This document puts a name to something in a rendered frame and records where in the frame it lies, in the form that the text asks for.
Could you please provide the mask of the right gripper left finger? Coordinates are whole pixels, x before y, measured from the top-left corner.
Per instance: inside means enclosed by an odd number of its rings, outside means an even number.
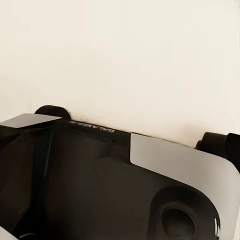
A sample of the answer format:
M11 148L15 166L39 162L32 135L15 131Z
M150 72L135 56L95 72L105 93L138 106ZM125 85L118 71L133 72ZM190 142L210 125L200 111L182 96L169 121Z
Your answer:
M0 193L26 152L21 133L0 138Z

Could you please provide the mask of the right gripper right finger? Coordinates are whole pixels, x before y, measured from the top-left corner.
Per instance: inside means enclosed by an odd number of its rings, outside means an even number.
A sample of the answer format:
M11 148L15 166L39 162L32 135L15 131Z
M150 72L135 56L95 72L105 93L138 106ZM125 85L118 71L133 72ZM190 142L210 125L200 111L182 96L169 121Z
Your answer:
M240 173L240 135L228 133L224 151Z

